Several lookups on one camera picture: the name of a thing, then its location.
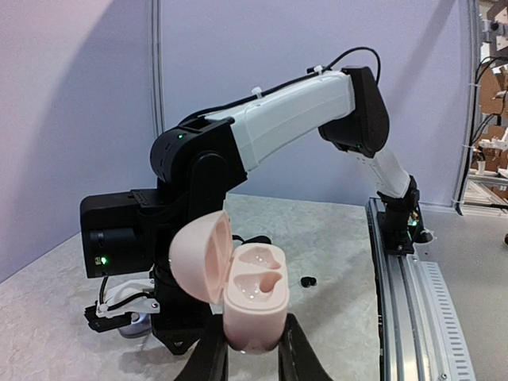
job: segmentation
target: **tabletop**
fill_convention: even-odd
[[[374,266],[360,206],[229,194],[233,233],[267,235],[284,250],[296,315],[335,380],[378,380]],[[303,288],[313,276],[317,285]],[[146,274],[110,278],[108,286]],[[96,333],[83,316],[100,279],[87,279],[77,235],[0,284],[0,380],[172,380],[192,349],[173,356],[153,335]],[[230,350],[229,379],[277,380],[277,353]]]

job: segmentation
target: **pink container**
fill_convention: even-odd
[[[244,244],[233,251],[229,216],[221,210],[184,226],[169,258],[176,282],[189,295],[213,304],[222,296],[224,332],[233,349],[259,353],[275,348],[289,302],[280,248]]]

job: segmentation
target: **robotic arm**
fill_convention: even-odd
[[[100,291],[98,300],[104,302],[86,313],[92,329],[128,325],[130,313],[140,312],[133,310],[137,303],[141,312],[152,308],[154,335],[174,354],[184,353],[199,338],[211,312],[174,280],[167,260],[173,236],[195,218],[220,210],[226,192],[244,182],[247,172],[313,129],[353,154],[371,173],[386,204],[386,213],[378,216],[386,254],[414,252],[413,242],[425,240],[419,191],[385,147],[387,110],[368,67],[340,72],[316,67],[304,77],[252,93],[229,105],[198,111],[160,135],[150,154],[156,189],[82,201],[88,277],[153,267],[152,280],[131,282],[106,294]]]

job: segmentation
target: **white cable clip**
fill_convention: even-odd
[[[317,66],[314,68],[314,73],[319,73],[319,75],[323,74],[323,66],[321,66],[321,65],[317,65]]]
[[[263,91],[261,90],[261,87],[254,87],[251,91],[252,95],[255,95],[258,99],[261,99],[263,97]]]

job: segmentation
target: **white wall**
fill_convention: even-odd
[[[460,170],[470,71],[459,0],[163,1],[166,127],[269,88],[367,45],[383,60],[389,145],[426,202],[450,205]],[[375,61],[359,53],[345,64]],[[312,132],[256,169],[237,192],[364,205],[375,190],[355,160]]]
[[[0,6],[1,282],[79,231],[86,195],[154,181],[149,2]]]

